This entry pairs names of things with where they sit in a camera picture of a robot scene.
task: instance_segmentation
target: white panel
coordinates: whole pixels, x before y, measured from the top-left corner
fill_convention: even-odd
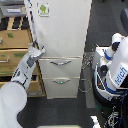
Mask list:
[[[30,0],[30,10],[36,27],[40,48],[44,45],[46,57],[83,56],[92,0]],[[49,17],[40,17],[37,3],[49,4]]]
[[[64,84],[55,83],[53,80],[54,79],[43,79],[47,99],[77,97],[79,79],[70,79],[70,81]]]
[[[41,59],[39,60],[42,78],[79,77],[82,58]]]

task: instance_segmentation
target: label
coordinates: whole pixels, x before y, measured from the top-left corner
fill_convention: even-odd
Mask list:
[[[49,4],[47,2],[37,3],[39,16],[49,16]]]
[[[6,55],[1,55],[1,57],[6,57]]]
[[[7,33],[7,35],[8,35],[9,38],[14,38],[12,33]]]
[[[23,57],[26,53],[13,53],[14,57]]]
[[[9,67],[9,69],[13,69],[13,67]]]
[[[122,84],[127,74],[128,74],[128,71],[126,70],[126,68],[120,65],[113,77],[113,80],[117,86],[120,86]]]
[[[21,9],[7,9],[7,12],[8,13],[20,13],[21,12]]]

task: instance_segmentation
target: black joint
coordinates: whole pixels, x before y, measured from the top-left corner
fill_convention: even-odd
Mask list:
[[[112,50],[113,50],[113,51],[116,51],[117,48],[118,48],[118,46],[119,46],[119,44],[120,44],[120,42],[114,42],[114,43],[112,44]]]
[[[100,67],[100,69],[101,69],[102,72],[103,72],[103,71],[108,71],[107,65],[102,65],[102,66]]]

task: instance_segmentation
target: sticker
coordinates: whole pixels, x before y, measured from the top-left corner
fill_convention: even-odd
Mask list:
[[[39,16],[49,16],[49,4],[47,2],[37,3]]]
[[[9,67],[9,69],[13,69],[13,67]]]
[[[1,55],[1,57],[6,57],[6,55]]]
[[[26,53],[13,53],[14,57],[23,57]]]
[[[8,35],[9,38],[14,38],[12,33],[7,33],[7,35]]]

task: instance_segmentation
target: gray floor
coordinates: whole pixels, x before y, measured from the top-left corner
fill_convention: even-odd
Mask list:
[[[111,37],[116,32],[127,35],[120,21],[120,13],[127,5],[128,0],[106,0],[104,3],[93,0],[85,52],[91,52],[93,43],[99,46],[111,45]],[[90,76],[90,68],[82,70],[81,78],[91,81]],[[90,83],[80,81],[80,87],[88,90]],[[79,125],[82,128],[92,128],[90,116],[95,115],[103,128],[105,118],[101,110],[96,109],[97,105],[92,90],[89,93],[79,90],[77,99],[28,98],[18,121],[24,128],[36,128],[39,125]]]

